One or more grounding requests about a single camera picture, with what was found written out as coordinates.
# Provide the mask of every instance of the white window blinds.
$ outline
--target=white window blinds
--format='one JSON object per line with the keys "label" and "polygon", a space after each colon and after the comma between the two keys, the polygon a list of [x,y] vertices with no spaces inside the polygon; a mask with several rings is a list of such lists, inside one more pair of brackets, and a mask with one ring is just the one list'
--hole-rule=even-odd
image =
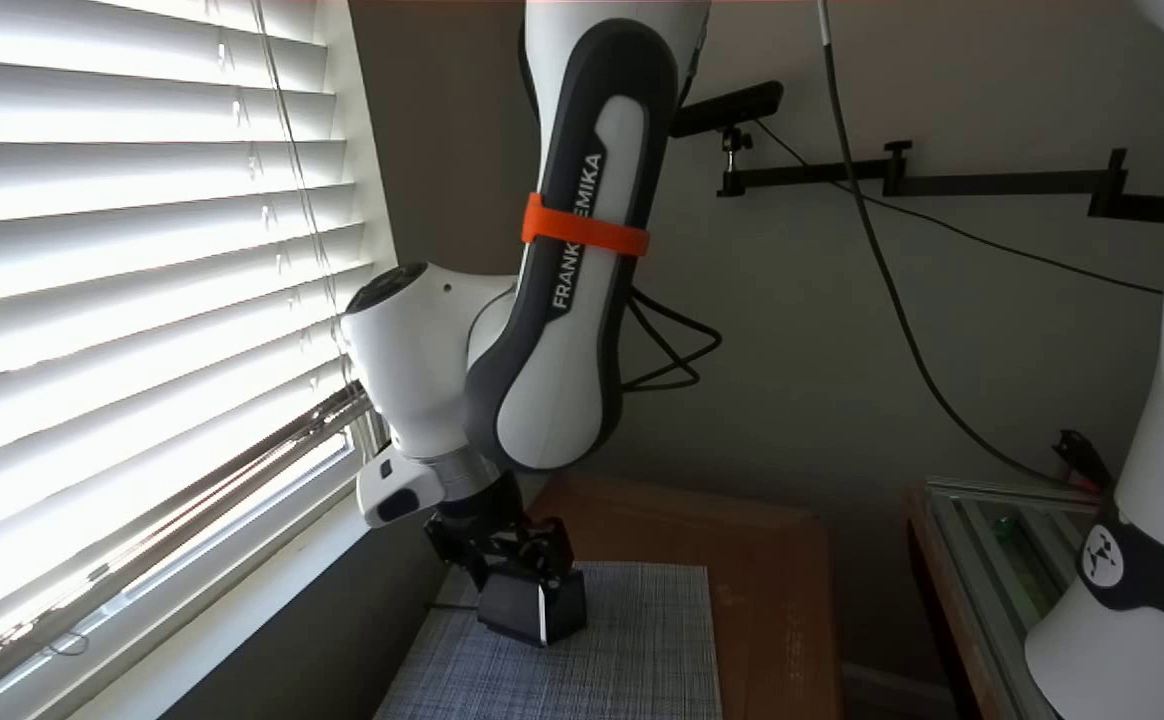
{"label": "white window blinds", "polygon": [[319,5],[0,0],[0,603],[350,385]]}

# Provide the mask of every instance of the black cable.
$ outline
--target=black cable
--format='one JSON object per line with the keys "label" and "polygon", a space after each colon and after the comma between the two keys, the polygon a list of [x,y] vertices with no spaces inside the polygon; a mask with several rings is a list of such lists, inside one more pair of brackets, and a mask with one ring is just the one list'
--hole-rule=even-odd
{"label": "black cable", "polygon": [[[786,135],[775,135],[765,118],[754,118],[754,124],[757,124],[773,142],[779,142],[779,146],[786,146],[799,169],[814,169],[814,161],[805,161],[805,157],[799,157]],[[878,206],[889,206],[889,211],[896,211],[896,217],[911,217],[911,220],[938,222],[938,227],[945,227],[945,230],[951,230],[951,235],[960,235],[960,239],[971,239],[971,242],[997,246],[997,253],[1004,253],[1004,255],[1021,255],[1021,261],[1031,261],[1031,265],[1048,265],[1048,266],[1062,266],[1062,271],[1072,271],[1072,275],[1086,275],[1086,280],[1101,280],[1101,283],[1116,283],[1116,289],[1130,289],[1130,290],[1164,295],[1164,290],[1154,289],[1154,283],[1135,283],[1135,280],[1104,275],[1104,271],[1094,271],[1094,266],[1082,266],[1082,265],[1063,265],[1063,261],[1054,261],[1054,255],[1038,255],[1038,253],[1023,253],[1023,246],[1014,246],[1014,242],[1002,242],[1002,239],[993,239],[993,235],[967,230],[967,227],[960,227],[960,222],[947,222],[947,220],[941,220],[941,217],[928,217],[928,211],[918,211],[918,206],[905,206],[905,203],[893,203],[893,200],[867,196],[867,191],[865,191],[865,200],[878,203]]]}
{"label": "black cable", "polygon": [[[697,351],[690,351],[690,356],[678,351],[678,349],[666,338],[666,333],[648,318],[644,309],[653,309],[655,314],[667,314],[667,318],[678,318],[678,323],[683,323],[683,329],[707,335],[707,342],[697,349]],[[726,342],[726,333],[717,333],[713,323],[701,323],[701,318],[692,318],[692,314],[683,314],[683,311],[678,311],[678,309],[653,299],[653,295],[639,290],[639,289],[633,289],[633,295],[629,295],[629,311],[633,311],[636,323],[639,323],[639,329],[659,342],[659,351],[667,356],[667,363],[659,363],[659,366],[653,366],[653,372],[629,378],[625,393],[667,393],[667,386],[692,386],[692,385],[701,385],[701,372],[697,372],[692,363],[697,363],[701,356],[717,351],[717,349]],[[690,372],[690,378],[653,385],[655,374],[667,374],[667,372]]]}
{"label": "black cable", "polygon": [[893,299],[893,311],[902,318],[902,333],[905,333],[905,342],[910,342],[910,356],[918,363],[918,372],[925,374],[928,393],[938,396],[938,404],[945,407],[945,415],[967,437],[976,441],[990,454],[997,454],[1002,465],[1031,475],[1031,480],[1043,480],[1043,485],[1062,485],[1056,475],[1048,470],[1038,470],[1030,469],[1023,459],[1008,454],[1004,446],[997,446],[990,437],[979,437],[951,404],[947,396],[941,393],[928,361],[925,361],[925,349],[918,342],[918,333],[910,323],[910,311],[905,311],[905,295],[896,289],[896,275],[893,275],[893,265],[878,239],[878,227],[873,227],[873,217],[867,217],[867,200],[865,200],[865,189],[859,189],[859,177],[857,177],[857,157],[853,157],[853,135],[850,135],[850,114],[843,114],[843,98],[840,98],[840,82],[835,82],[835,54],[831,54],[831,34],[827,34],[827,0],[822,0],[822,34],[825,34],[825,78],[827,78],[827,102],[831,102],[831,124],[835,124],[835,141],[840,141],[840,152],[843,152],[843,162],[850,162],[850,189],[853,189],[853,200],[857,200],[857,217],[865,222],[865,235],[867,235],[867,253],[889,283],[889,299]]}

